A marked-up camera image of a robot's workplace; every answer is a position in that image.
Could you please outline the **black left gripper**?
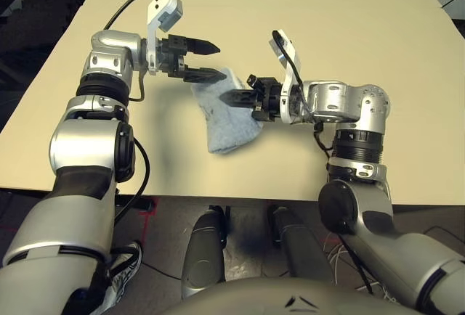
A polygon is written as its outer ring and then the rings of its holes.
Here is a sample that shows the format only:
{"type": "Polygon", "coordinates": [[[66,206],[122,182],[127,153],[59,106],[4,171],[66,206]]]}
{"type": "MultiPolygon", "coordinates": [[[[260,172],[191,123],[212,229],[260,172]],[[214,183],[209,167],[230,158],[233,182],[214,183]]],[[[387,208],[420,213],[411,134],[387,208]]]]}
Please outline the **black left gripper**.
{"type": "Polygon", "coordinates": [[[213,68],[186,69],[184,58],[187,52],[210,55],[220,53],[221,49],[210,41],[169,35],[158,40],[158,70],[188,83],[216,83],[226,79],[224,73],[213,68]]]}

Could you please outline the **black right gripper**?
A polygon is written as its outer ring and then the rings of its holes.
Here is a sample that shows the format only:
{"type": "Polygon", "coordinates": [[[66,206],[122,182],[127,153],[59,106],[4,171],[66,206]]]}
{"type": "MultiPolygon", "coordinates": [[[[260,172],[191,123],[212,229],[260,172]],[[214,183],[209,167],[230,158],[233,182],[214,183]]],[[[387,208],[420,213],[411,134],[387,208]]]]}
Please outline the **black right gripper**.
{"type": "Polygon", "coordinates": [[[231,107],[253,109],[251,116],[261,122],[274,122],[280,117],[280,92],[282,84],[273,77],[250,75],[247,84],[252,90],[233,89],[220,95],[231,107]]]}

